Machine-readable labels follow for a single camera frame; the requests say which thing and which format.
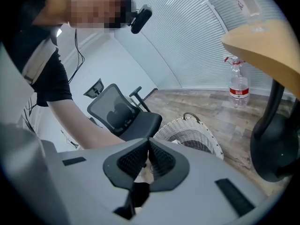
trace chair backrest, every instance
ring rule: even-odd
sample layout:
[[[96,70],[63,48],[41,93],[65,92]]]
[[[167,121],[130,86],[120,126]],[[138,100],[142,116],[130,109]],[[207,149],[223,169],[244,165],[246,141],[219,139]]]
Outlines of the chair backrest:
[[[136,118],[140,109],[131,105],[113,83],[91,102],[87,111],[113,134],[120,136]]]

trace wooden tabletop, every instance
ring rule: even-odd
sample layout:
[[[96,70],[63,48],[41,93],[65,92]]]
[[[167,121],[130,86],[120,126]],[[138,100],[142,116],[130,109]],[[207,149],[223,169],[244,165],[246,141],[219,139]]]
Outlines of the wooden tabletop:
[[[221,37],[224,48],[262,70],[300,99],[300,46],[287,21],[272,19],[266,31],[246,24]]]

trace gray device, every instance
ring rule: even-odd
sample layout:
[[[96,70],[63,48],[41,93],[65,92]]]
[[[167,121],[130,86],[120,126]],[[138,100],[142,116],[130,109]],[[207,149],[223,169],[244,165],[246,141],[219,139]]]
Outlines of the gray device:
[[[153,138],[58,153],[28,130],[1,125],[0,141],[4,175],[47,224],[255,224],[280,196],[267,199],[212,154]],[[147,158],[154,182],[135,214],[133,184]]]

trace white wicker basket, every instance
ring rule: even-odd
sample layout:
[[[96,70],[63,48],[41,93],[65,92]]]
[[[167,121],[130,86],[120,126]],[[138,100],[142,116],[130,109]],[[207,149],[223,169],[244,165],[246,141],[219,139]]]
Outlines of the white wicker basket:
[[[194,149],[202,150],[224,159],[222,149],[211,131],[193,113],[186,112],[182,118],[178,118],[164,125],[154,138],[174,141],[178,140],[181,144]]]

